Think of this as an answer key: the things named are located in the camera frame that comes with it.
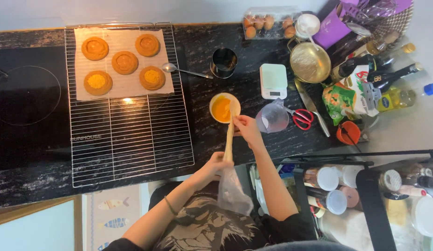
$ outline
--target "piping bag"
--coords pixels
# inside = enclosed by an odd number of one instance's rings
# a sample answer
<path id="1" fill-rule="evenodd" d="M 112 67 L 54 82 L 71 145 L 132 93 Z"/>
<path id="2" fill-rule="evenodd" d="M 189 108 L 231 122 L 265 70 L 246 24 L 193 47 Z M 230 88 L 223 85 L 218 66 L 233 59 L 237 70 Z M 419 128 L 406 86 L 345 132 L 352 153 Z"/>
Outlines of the piping bag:
<path id="1" fill-rule="evenodd" d="M 230 122 L 227 130 L 226 148 L 223 160 L 232 162 L 232 139 L 234 130 L 232 117 L 235 115 L 235 102 L 233 100 L 230 101 L 229 111 Z M 233 167 L 222 170 L 220 184 L 218 186 L 217 204 L 220 208 L 243 215 L 249 215 L 253 209 L 252 199 L 243 192 L 243 187 Z"/>

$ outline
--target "digital kitchen scale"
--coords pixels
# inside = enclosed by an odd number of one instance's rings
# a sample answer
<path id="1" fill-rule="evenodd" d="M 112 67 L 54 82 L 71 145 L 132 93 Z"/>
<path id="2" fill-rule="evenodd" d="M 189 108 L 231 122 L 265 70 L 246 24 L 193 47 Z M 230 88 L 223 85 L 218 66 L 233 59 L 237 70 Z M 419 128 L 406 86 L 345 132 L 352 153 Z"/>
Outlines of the digital kitchen scale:
<path id="1" fill-rule="evenodd" d="M 282 64 L 264 63 L 260 66 L 260 86 L 264 99 L 285 99 L 288 80 Z"/>

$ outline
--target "baked cookie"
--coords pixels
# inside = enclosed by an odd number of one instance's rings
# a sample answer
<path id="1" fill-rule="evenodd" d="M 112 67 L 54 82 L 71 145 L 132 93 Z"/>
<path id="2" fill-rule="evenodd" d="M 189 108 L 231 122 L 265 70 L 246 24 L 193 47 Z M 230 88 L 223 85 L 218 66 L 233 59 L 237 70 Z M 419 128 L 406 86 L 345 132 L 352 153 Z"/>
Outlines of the baked cookie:
<path id="1" fill-rule="evenodd" d="M 113 80 L 104 71 L 91 71 L 83 81 L 85 90 L 92 95 L 100 96 L 107 94 L 113 87 Z"/>
<path id="2" fill-rule="evenodd" d="M 158 90 L 165 84 L 165 74 L 158 67 L 148 66 L 139 73 L 139 82 L 147 90 Z"/>
<path id="3" fill-rule="evenodd" d="M 92 61 L 104 59 L 108 52 L 108 43 L 100 37 L 90 37 L 82 44 L 83 55 Z"/>
<path id="4" fill-rule="evenodd" d="M 136 55 L 129 51 L 119 51 L 114 54 L 111 65 L 117 73 L 128 75 L 137 69 L 139 60 L 137 60 Z"/>
<path id="5" fill-rule="evenodd" d="M 152 34 L 142 34 L 136 39 L 136 50 L 144 57 L 156 56 L 159 53 L 159 40 Z"/>

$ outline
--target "fish pattern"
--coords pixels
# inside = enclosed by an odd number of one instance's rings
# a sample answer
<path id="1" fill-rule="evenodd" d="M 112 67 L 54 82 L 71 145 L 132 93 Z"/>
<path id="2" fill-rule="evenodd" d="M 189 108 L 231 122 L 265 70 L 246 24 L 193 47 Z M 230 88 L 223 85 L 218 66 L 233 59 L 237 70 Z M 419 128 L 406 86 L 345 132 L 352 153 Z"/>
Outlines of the fish pattern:
<path id="1" fill-rule="evenodd" d="M 109 210 L 109 209 L 112 209 L 112 208 L 120 207 L 122 205 L 128 207 L 128 206 L 130 206 L 130 204 L 128 204 L 128 199 L 129 198 L 130 197 L 126 197 L 124 199 L 124 201 L 121 201 L 121 200 L 108 200 L 108 201 L 100 203 L 99 206 L 98 206 L 98 208 L 101 209 L 101 210 Z"/>
<path id="2" fill-rule="evenodd" d="M 99 248 L 97 248 L 98 251 L 102 251 L 104 248 L 108 247 L 109 242 L 105 242 L 104 244 L 102 244 Z"/>
<path id="3" fill-rule="evenodd" d="M 129 219 L 116 218 L 116 219 L 112 219 L 112 220 L 108 221 L 107 223 L 99 224 L 99 227 L 106 226 L 109 228 L 120 228 L 120 227 L 124 227 L 129 222 L 130 222 Z"/>

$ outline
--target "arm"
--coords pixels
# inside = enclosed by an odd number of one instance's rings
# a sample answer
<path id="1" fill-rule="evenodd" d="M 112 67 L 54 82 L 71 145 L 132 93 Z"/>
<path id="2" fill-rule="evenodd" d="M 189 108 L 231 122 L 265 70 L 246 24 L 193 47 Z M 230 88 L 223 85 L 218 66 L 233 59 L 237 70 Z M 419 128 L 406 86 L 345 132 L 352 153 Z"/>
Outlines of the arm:
<path id="1" fill-rule="evenodd" d="M 183 181 L 167 195 L 167 200 L 176 213 L 195 191 L 199 191 L 215 179 L 215 173 L 233 163 L 222 161 L 224 152 L 215 152 L 210 160 L 190 178 Z M 167 202 L 161 200 L 150 211 L 137 220 L 122 236 L 144 250 L 150 250 L 175 218 Z"/>
<path id="2" fill-rule="evenodd" d="M 296 203 L 292 200 L 269 157 L 256 120 L 242 115 L 235 117 L 233 122 L 239 129 L 239 132 L 235 133 L 235 135 L 243 136 L 255 156 L 269 214 L 279 221 L 297 214 Z"/>

